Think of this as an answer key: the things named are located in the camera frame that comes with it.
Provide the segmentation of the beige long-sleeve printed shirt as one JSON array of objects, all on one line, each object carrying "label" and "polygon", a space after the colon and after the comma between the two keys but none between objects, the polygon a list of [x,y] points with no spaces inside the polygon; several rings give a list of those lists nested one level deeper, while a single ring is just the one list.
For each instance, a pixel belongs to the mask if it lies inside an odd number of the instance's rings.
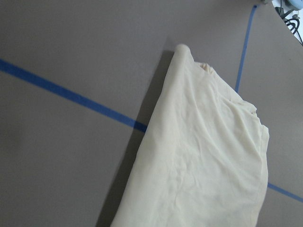
[{"label": "beige long-sleeve printed shirt", "polygon": [[178,45],[111,225],[256,226],[269,141],[256,110]]}]

